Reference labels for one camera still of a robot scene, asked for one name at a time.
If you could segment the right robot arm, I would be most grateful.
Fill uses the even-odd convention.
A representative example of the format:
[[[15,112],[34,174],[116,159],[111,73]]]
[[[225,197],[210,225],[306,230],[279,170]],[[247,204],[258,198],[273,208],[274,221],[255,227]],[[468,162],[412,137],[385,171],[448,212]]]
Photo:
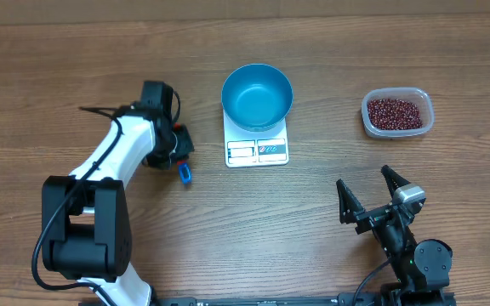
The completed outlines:
[[[453,250],[444,241],[416,241],[409,225],[422,210],[426,195],[422,187],[411,183],[391,167],[384,165],[390,201],[367,210],[343,180],[336,182],[339,197],[339,221],[354,224],[358,235],[370,232],[380,244],[386,260],[370,272],[354,293],[350,305],[454,305],[456,299],[444,289],[449,286]],[[366,284],[382,269],[390,266],[396,281],[383,284],[378,292],[364,292]]]

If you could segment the blue metal bowl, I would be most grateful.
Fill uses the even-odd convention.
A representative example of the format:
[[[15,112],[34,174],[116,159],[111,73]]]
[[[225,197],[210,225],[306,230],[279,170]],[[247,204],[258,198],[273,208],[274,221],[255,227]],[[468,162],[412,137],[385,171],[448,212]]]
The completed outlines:
[[[251,132],[272,129],[285,120],[293,106],[293,86],[272,65],[254,63],[233,71],[221,89],[225,114],[240,128]]]

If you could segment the white digital kitchen scale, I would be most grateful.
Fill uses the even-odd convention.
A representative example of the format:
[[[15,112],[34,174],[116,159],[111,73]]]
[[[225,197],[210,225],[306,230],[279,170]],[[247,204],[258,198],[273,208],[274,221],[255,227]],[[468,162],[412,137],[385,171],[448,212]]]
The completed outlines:
[[[285,120],[266,131],[238,127],[224,112],[225,165],[229,168],[281,166],[289,162]]]

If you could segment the red measuring scoop blue handle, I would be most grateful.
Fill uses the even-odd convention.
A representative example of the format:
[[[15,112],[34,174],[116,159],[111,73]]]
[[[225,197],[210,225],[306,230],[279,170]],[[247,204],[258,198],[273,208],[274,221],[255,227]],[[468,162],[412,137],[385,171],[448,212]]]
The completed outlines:
[[[188,160],[190,153],[194,151],[194,145],[185,125],[175,123],[173,131],[177,137],[174,162],[178,166],[181,182],[183,184],[189,184],[192,181],[192,175],[191,169],[188,165]]]

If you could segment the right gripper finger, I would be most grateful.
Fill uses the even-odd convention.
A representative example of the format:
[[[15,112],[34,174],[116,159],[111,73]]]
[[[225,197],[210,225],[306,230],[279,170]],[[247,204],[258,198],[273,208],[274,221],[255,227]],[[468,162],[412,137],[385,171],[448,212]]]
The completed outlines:
[[[357,215],[364,212],[364,207],[354,196],[342,179],[336,182],[339,197],[339,221],[342,224],[355,223]]]
[[[397,172],[395,172],[388,165],[382,166],[381,173],[385,178],[385,182],[386,182],[387,188],[390,192],[390,196],[393,196],[395,194],[395,191],[398,188],[410,184],[410,182],[408,180],[403,178],[401,175],[399,175]]]

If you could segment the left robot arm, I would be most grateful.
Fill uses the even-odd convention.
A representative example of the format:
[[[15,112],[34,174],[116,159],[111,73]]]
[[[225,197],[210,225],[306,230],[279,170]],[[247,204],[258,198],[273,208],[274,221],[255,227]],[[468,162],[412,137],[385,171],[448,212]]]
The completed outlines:
[[[90,108],[111,119],[92,155],[42,187],[42,232],[31,255],[31,275],[47,291],[88,288],[104,305],[153,305],[156,293],[131,263],[132,231],[125,190],[138,167],[177,167],[183,184],[194,150],[179,109],[136,101]]]

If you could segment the red adzuki beans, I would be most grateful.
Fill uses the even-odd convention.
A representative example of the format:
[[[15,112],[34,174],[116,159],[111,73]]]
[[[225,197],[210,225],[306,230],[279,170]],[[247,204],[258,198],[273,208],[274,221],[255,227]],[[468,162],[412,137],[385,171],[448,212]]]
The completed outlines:
[[[367,114],[379,130],[411,130],[423,127],[418,106],[403,99],[372,99],[367,102]]]

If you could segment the clear plastic bean container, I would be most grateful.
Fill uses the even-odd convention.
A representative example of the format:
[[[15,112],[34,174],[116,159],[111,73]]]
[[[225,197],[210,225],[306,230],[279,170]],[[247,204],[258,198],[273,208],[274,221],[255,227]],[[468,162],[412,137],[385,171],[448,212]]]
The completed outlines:
[[[369,92],[362,100],[361,112],[366,134],[376,139],[419,136],[429,132],[436,119],[430,96],[410,87]]]

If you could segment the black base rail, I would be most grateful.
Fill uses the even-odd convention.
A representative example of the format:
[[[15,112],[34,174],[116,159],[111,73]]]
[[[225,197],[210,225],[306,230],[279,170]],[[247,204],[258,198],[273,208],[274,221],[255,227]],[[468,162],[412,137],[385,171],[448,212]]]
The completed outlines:
[[[360,293],[353,303],[354,293],[344,292],[334,297],[255,297],[196,299],[194,297],[158,298],[151,305],[156,306],[382,306],[382,305],[425,305],[456,306],[452,293],[444,297],[434,293],[406,293],[400,296],[399,303],[391,303],[379,293]]]

